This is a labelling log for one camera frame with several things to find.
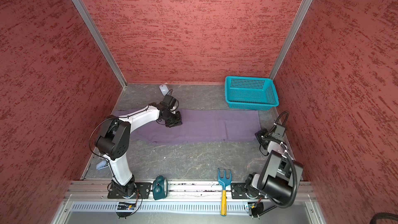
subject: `yellow wooden handle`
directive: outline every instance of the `yellow wooden handle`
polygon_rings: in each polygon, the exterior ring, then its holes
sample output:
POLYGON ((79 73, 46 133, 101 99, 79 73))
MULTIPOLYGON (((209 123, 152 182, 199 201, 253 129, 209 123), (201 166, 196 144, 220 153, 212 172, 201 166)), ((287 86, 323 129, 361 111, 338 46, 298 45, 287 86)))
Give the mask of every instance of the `yellow wooden handle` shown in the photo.
POLYGON ((221 215, 226 216, 226 191, 222 191, 221 215))

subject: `gray floor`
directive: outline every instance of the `gray floor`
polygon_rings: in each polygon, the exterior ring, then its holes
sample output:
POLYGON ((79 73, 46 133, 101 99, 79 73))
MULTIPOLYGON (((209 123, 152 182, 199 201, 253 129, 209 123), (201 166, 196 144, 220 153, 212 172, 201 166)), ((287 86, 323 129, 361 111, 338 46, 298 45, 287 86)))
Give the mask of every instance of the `gray floor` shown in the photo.
MULTIPOLYGON (((181 109, 229 109, 223 85, 169 85, 181 109)), ((150 102, 160 102, 159 85, 130 84, 116 110, 144 108, 150 102)), ((274 122, 271 111, 259 111, 260 125, 270 128, 274 122)), ((97 171, 100 158, 92 159, 86 179, 111 178, 109 168, 97 171)), ((136 179, 153 180, 163 175, 169 180, 216 180, 217 168, 231 169, 233 180, 244 180, 249 173, 261 172, 266 157, 258 142, 215 142, 173 146, 154 146, 141 140, 130 140, 127 161, 136 179)))

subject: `aluminum frame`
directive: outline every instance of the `aluminum frame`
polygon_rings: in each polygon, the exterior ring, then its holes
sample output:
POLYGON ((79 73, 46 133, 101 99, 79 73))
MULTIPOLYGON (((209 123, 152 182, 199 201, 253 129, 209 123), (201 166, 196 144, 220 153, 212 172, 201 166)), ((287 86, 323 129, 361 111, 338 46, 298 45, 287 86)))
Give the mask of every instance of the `aluminum frame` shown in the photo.
MULTIPOLYGON (((152 182, 148 180, 137 180, 139 182, 152 182)), ((71 212, 71 208, 74 202, 88 202, 88 203, 101 203, 101 202, 119 202, 120 199, 107 199, 107 186, 110 179, 91 179, 83 181, 72 181, 67 193, 65 194, 64 201, 54 217, 53 224, 64 224, 67 221, 67 217, 71 212)), ((155 201, 153 199, 152 192, 149 194, 148 199, 144 199, 143 202, 151 204, 156 202, 161 204, 162 202, 220 202, 222 187, 218 184, 218 181, 168 181, 168 195, 167 198, 155 201)), ((251 201, 250 199, 232 199, 231 187, 226 187, 227 190, 227 201, 236 205, 238 202, 251 201)), ((326 224, 320 221, 322 213, 317 208, 317 198, 314 194, 311 182, 302 181, 300 182, 296 202, 305 202, 308 214, 313 224, 326 224)))
MULTIPOLYGON (((98 154, 98 148, 97 147, 94 148, 94 153, 98 154)), ((84 168, 84 171, 82 173, 82 176, 80 177, 80 180, 84 180, 84 178, 86 177, 87 172, 88 172, 88 168, 90 168, 91 161, 92 161, 93 157, 94 157, 94 154, 91 153, 90 159, 88 160, 88 162, 86 164, 86 167, 84 168)))
POLYGON ((83 0, 72 0, 73 4, 77 8, 77 11, 83 18, 83 21, 86 23, 87 28, 91 32, 94 40, 97 42, 98 47, 102 51, 102 54, 105 56, 106 60, 111 66, 112 71, 116 75, 117 79, 119 80, 120 84, 123 88, 127 87, 127 81, 124 78, 122 72, 119 69, 115 59, 112 56, 111 51, 109 50, 108 46, 105 43, 105 40, 102 38, 100 31, 98 30, 97 26, 95 25, 93 19, 91 18, 90 13, 88 12, 86 6, 83 3, 83 0))
POLYGON ((281 67, 281 64, 287 54, 287 51, 290 48, 290 45, 292 44, 292 42, 297 34, 297 31, 300 28, 301 22, 304 19, 305 15, 308 11, 308 8, 311 5, 311 2, 312 2, 312 0, 302 0, 301 1, 300 7, 298 8, 297 13, 296 13, 296 17, 293 20, 292 26, 290 27, 290 30, 287 33, 286 39, 282 45, 281 52, 279 53, 278 57, 276 58, 274 66, 272 67, 271 72, 269 73, 268 78, 270 78, 271 80, 275 79, 276 73, 278 72, 279 68, 281 67))
POLYGON ((121 101, 123 94, 126 92, 126 88, 127 87, 123 87, 122 92, 120 92, 119 98, 117 98, 115 106, 112 109, 112 114, 114 114, 115 111, 117 110, 116 107, 119 105, 119 102, 121 101))

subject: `black mounting plate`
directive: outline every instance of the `black mounting plate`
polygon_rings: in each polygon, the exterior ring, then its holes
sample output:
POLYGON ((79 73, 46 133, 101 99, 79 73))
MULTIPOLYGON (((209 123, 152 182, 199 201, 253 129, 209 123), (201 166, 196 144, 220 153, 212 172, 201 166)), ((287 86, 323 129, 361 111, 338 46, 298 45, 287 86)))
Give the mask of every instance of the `black mounting plate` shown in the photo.
MULTIPOLYGON (((142 199, 148 199, 149 192, 152 187, 152 183, 137 183, 137 182, 135 182, 135 185, 137 186, 138 192, 140 192, 142 199)), ((111 188, 109 189, 108 199, 125 199, 125 200, 127 200, 126 198, 123 198, 122 195, 120 195, 117 192, 117 190, 114 190, 113 185, 111 185, 111 188)))
POLYGON ((249 199, 246 196, 245 183, 231 183, 232 199, 249 199))

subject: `purple towel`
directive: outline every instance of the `purple towel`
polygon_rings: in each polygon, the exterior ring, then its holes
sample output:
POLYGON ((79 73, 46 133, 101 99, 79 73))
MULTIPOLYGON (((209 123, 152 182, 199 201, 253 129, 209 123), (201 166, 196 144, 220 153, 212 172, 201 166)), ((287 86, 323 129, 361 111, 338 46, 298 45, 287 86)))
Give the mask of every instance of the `purple towel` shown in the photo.
MULTIPOLYGON (((122 116, 137 110, 116 111, 114 115, 122 116)), ((254 134, 260 130, 257 111, 180 109, 180 112, 181 126, 167 128, 152 121, 137 128, 131 133, 130 138, 157 145, 216 141, 247 142, 255 141, 254 134)))

